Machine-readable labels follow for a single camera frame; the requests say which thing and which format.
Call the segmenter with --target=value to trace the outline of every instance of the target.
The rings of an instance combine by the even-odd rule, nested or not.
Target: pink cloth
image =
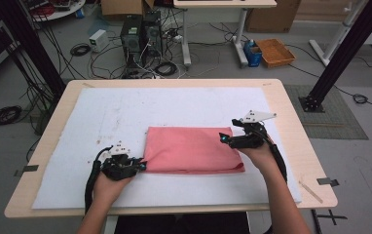
[[[150,127],[144,160],[149,173],[231,174],[244,172],[236,149],[221,143],[231,128]]]

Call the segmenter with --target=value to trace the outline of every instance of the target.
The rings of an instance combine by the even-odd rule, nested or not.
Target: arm
[[[86,213],[77,233],[100,233],[110,207],[130,181],[131,177],[113,181],[104,173],[100,173],[94,185],[93,203]]]
[[[240,151],[250,158],[265,178],[274,233],[311,233],[293,201],[268,144]]]

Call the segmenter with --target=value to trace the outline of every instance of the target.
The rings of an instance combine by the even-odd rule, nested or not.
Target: gray floor
[[[231,29],[236,24],[227,24]],[[121,26],[117,22],[106,22],[96,13],[84,19],[75,19],[72,16],[53,21],[53,32],[65,56],[69,59],[69,49],[78,43],[88,43],[88,38],[98,29],[106,29],[120,34]],[[294,23],[290,33],[287,34],[254,34],[245,33],[249,38],[279,38],[287,45],[303,48],[313,54],[308,44],[310,39],[316,39],[324,47],[334,35],[338,24],[330,22],[304,22]],[[194,42],[221,42],[223,33],[206,23],[190,25],[190,41]],[[42,36],[54,64],[58,65],[56,51],[48,40]],[[305,52],[289,47],[295,54],[294,66],[320,75],[324,66],[313,60]],[[180,48],[172,49],[173,61],[181,63]],[[283,66],[268,69],[264,66],[257,68],[240,69],[238,59],[230,45],[204,47],[191,45],[193,66],[184,74],[180,67],[180,79],[190,78],[278,78],[283,84],[313,85],[316,77],[303,73],[293,67]],[[364,45],[356,55],[362,57],[372,65],[372,47]],[[84,76],[88,75],[87,64],[89,55],[72,60],[73,66]],[[104,54],[95,63],[95,66],[113,70],[124,64],[121,48],[113,49]],[[108,75],[107,71],[96,70],[97,74]],[[64,79],[71,79],[66,71]],[[337,82],[337,86],[352,94],[363,94],[372,101],[372,68],[363,60],[353,59]],[[26,107],[28,99],[21,97],[26,92],[26,84],[17,67],[9,60],[0,65],[0,108],[8,105]],[[327,175],[336,178],[340,185],[334,187],[339,204],[332,209],[335,215],[344,215],[348,219],[337,219],[337,225],[329,218],[320,218],[319,222],[323,233],[372,233],[372,105],[355,104],[351,97],[342,94],[355,118],[366,132],[369,140],[333,140],[312,138],[311,143],[319,157]],[[0,233],[72,233],[77,229],[80,217],[65,218],[34,218],[34,219],[8,219],[4,217],[4,210],[11,195],[19,182],[14,176],[16,170],[26,165],[25,154],[30,146],[38,139],[34,135],[29,123],[18,123],[11,126],[0,127]],[[328,215],[328,210],[317,210],[320,215]],[[314,230],[310,211],[303,211],[304,217]],[[250,213],[250,223],[253,233],[262,233],[270,225],[268,213]]]

